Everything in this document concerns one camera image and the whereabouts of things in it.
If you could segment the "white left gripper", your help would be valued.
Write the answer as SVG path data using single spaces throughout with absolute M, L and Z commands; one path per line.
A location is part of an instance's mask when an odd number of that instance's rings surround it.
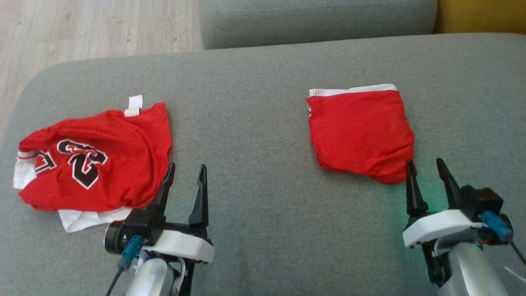
M 170 163 L 154 199 L 149 204 L 149 209 L 152 210 L 134 210 L 134 235 L 145 239 L 142 247 L 144 251 L 210 264 L 215 254 L 214 246 L 202 237 L 204 229 L 189 226 L 209 225 L 207 167 L 202 164 L 199 171 L 198 192 L 189 216 L 189 225 L 166 222 L 166 204 L 175 169 L 175 163 Z

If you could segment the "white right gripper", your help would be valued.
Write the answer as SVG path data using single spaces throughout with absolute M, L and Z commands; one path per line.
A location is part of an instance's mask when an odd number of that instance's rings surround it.
M 436 159 L 436 168 L 445 186 L 448 210 L 429 213 L 417 183 L 415 162 L 406 160 L 406 213 L 409 219 L 402 238 L 405 247 L 421 248 L 428 280 L 442 286 L 452 275 L 449 251 L 460 243 L 471 243 L 481 249 L 479 231 L 483 224 L 472 222 L 462 212 L 466 210 L 465 190 L 459 187 L 442 158 Z

